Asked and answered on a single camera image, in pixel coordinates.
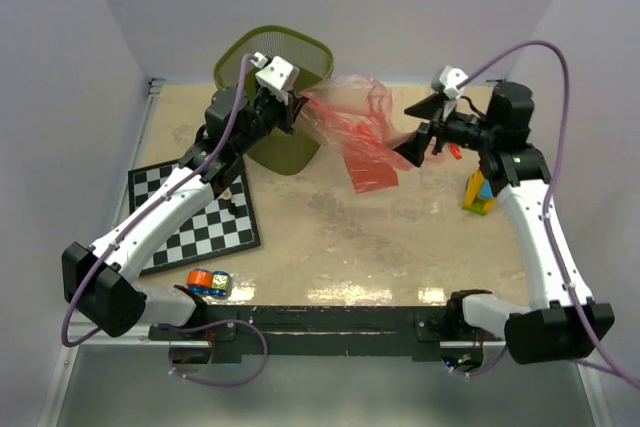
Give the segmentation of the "red plastic trash bag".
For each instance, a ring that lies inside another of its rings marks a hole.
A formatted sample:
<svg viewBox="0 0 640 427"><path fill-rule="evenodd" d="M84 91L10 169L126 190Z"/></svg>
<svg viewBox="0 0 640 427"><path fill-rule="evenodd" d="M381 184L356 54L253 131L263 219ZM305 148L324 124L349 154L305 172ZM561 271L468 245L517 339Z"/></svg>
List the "red plastic trash bag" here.
<svg viewBox="0 0 640 427"><path fill-rule="evenodd" d="M395 148L417 130L397 128L393 97L379 80L337 76L302 91L306 103L298 120L318 143L339 153L356 193L399 185L400 171L413 168Z"/></svg>

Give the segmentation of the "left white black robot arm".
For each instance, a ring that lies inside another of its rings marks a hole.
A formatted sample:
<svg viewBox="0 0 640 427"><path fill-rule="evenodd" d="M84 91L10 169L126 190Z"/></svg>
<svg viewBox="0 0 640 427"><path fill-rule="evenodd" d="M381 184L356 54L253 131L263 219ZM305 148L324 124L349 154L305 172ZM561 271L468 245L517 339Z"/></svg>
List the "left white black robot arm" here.
<svg viewBox="0 0 640 427"><path fill-rule="evenodd" d="M205 111L193 145L158 190L119 226L89 246L62 253L64 298L96 331L119 337L138 323L169 324L185 339L200 337L207 315L180 287L143 289L147 262L185 222L216 200L244 170L244 155L274 129L284 133L306 99L282 101L265 87L249 98L242 89L219 90Z"/></svg>

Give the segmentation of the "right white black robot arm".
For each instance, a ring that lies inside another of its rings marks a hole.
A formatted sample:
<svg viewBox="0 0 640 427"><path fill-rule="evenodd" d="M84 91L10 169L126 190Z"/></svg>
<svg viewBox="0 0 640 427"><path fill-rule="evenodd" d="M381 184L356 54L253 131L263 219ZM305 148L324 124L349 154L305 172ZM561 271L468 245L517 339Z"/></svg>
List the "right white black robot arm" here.
<svg viewBox="0 0 640 427"><path fill-rule="evenodd" d="M533 111L531 90L513 82L494 87L485 113L461 113L454 100L434 92L405 109L422 122L396 148L414 166L422 164L429 146L440 152L452 143L478 153L479 173L518 239L529 301L521 307L487 290L458 291L443 321L459 340L479 329L503 339L519 364L586 358L615 321L611 305L596 302L579 273L547 196L551 173L528 141Z"/></svg>

